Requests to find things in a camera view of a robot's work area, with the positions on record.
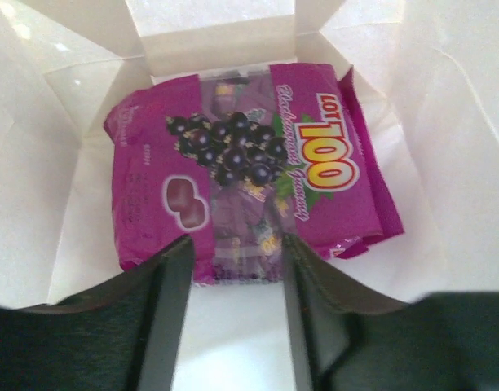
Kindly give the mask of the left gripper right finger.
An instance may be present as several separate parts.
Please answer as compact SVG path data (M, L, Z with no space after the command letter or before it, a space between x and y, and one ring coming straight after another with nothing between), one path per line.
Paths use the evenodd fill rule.
M296 235L282 240L299 390L499 390L499 292L414 303L363 285Z

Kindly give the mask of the purple snack packet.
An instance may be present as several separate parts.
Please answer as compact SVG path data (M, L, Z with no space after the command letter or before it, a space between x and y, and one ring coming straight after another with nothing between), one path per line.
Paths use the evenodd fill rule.
M189 235L195 282L275 282L287 233L327 261L404 233L353 76L328 64L165 81L124 98L104 131L123 270Z

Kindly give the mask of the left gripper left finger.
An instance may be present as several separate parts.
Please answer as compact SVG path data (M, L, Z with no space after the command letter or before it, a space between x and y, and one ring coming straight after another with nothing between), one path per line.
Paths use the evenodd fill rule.
M0 390L168 390L195 252L183 235L54 305L0 306Z

